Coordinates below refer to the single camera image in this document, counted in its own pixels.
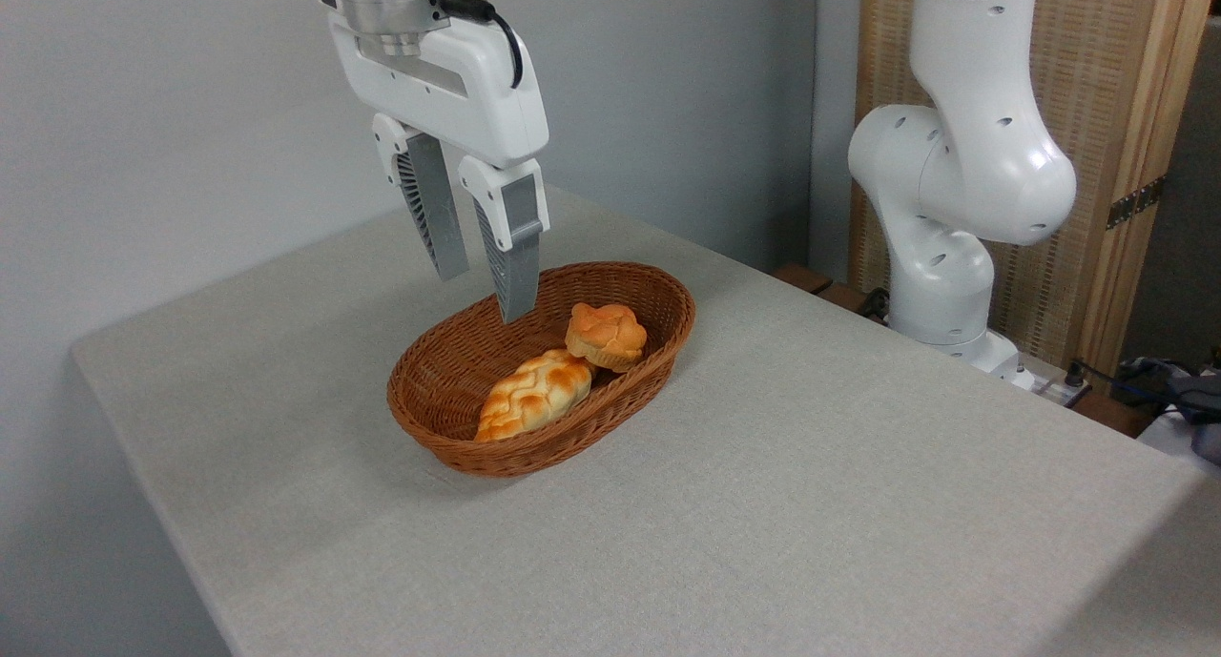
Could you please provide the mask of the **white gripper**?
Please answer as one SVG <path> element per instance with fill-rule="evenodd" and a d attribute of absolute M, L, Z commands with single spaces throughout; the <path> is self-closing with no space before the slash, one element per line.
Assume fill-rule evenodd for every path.
<path fill-rule="evenodd" d="M 527 159 L 548 144 L 549 127 L 527 46 L 516 43 L 523 82 L 513 88 L 501 27 L 453 20 L 424 34 L 416 56 L 374 60 L 361 53 L 374 35 L 352 31 L 339 13 L 328 22 L 353 92 L 379 111 L 372 134 L 385 178 L 400 189 L 440 278 L 469 270 L 443 140 L 466 151 L 459 177 L 476 204 L 503 322 L 532 311 L 549 216 L 541 167 Z"/>

